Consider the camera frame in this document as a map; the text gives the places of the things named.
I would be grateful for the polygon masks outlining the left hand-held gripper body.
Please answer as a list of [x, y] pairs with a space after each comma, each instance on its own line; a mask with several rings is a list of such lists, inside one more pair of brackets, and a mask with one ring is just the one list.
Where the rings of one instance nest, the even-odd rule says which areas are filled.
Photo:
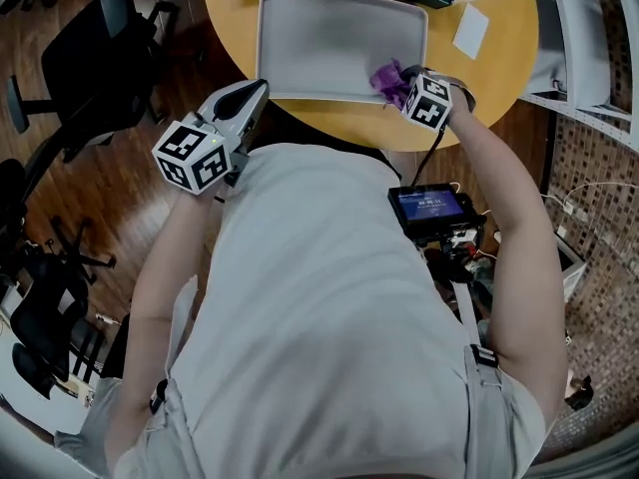
[[152, 150], [164, 179], [192, 195], [219, 181], [234, 186], [249, 159], [248, 136], [269, 98], [266, 80], [245, 80], [215, 91], [198, 111], [173, 122]]

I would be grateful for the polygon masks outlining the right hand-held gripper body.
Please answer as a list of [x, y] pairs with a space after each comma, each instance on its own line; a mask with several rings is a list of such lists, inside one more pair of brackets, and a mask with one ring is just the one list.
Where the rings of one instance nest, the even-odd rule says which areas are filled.
[[474, 111], [475, 99], [465, 83], [461, 80], [424, 68], [409, 83], [409, 92], [401, 109], [401, 113], [412, 124], [430, 131], [445, 129], [450, 110], [453, 106], [450, 88], [456, 87], [466, 99], [470, 112]]

